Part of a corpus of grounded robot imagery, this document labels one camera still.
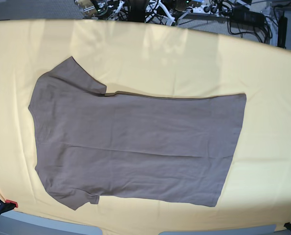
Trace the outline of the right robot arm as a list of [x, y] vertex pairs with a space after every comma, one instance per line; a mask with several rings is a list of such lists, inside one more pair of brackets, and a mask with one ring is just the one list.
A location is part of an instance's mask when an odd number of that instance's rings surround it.
[[74, 4], [79, 7], [86, 17], [101, 17], [109, 11], [107, 0], [74, 0]]

